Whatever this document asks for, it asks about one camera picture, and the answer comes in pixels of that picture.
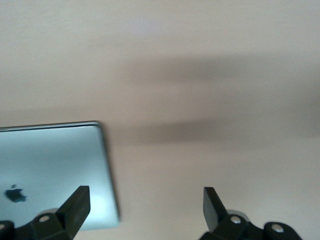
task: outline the black metal part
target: black metal part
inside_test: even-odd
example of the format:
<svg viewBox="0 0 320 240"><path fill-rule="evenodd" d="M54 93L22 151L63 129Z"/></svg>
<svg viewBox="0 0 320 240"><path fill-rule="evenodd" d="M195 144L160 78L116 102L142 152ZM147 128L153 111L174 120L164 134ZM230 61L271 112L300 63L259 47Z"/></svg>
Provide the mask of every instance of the black metal part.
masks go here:
<svg viewBox="0 0 320 240"><path fill-rule="evenodd" d="M268 222L260 229L239 215L228 214L213 187L204 188L203 214L209 232L199 240L302 240L284 223Z"/></svg>
<svg viewBox="0 0 320 240"><path fill-rule="evenodd" d="M0 221L0 240L72 240L90 212L89 186L80 186L56 213L44 213L15 228Z"/></svg>

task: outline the electronic device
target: electronic device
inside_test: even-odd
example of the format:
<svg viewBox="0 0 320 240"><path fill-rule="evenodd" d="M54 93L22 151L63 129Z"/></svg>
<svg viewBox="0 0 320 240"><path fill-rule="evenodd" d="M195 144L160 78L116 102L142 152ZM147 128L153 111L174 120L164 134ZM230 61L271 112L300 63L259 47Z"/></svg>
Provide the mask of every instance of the electronic device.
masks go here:
<svg viewBox="0 0 320 240"><path fill-rule="evenodd" d="M99 122L0 128L0 219L16 227L54 213L79 186L90 187L81 230L113 228L119 214Z"/></svg>

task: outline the black apple logo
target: black apple logo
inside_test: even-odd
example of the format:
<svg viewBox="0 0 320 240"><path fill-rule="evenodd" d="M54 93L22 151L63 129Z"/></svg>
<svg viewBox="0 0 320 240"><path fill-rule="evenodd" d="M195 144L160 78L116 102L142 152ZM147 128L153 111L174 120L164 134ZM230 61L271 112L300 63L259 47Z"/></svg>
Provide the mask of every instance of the black apple logo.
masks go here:
<svg viewBox="0 0 320 240"><path fill-rule="evenodd" d="M6 190L4 194L8 199L10 199L14 203L25 202L27 200L27 197L21 193L22 190L23 189L16 188L16 185L14 184L11 186L11 189Z"/></svg>

